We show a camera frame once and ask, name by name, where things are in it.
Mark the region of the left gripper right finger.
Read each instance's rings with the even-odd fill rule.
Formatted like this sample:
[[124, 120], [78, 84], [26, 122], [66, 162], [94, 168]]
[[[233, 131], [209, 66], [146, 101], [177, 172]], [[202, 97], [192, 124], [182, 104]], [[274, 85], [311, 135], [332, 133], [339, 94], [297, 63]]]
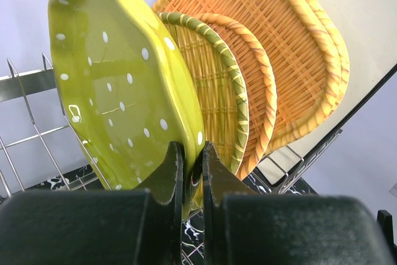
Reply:
[[262, 195], [202, 151], [206, 264], [395, 264], [380, 225], [358, 200]]

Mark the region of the green polka-dot plate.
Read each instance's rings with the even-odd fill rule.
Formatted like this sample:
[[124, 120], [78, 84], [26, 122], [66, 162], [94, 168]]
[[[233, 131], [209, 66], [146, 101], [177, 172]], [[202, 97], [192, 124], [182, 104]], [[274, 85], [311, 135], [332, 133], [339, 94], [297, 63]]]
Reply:
[[163, 22], [144, 0], [49, 0], [48, 26], [66, 116], [103, 187], [137, 187], [176, 141], [187, 217], [204, 127], [192, 77]]

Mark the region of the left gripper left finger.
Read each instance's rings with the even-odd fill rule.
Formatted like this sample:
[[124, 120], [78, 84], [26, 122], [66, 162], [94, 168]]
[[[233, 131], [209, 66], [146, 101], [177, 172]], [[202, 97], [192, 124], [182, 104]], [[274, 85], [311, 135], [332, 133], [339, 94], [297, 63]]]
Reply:
[[183, 147], [130, 191], [27, 191], [1, 205], [2, 264], [180, 264]]

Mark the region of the green-rimmed woven bamboo plate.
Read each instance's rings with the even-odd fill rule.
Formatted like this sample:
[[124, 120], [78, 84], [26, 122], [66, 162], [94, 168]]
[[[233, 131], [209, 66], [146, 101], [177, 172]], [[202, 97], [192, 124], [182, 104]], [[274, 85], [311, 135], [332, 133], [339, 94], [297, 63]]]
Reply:
[[233, 173], [240, 169], [249, 138], [244, 78], [227, 43], [207, 24], [180, 12], [160, 12], [184, 58], [202, 111], [206, 139]]

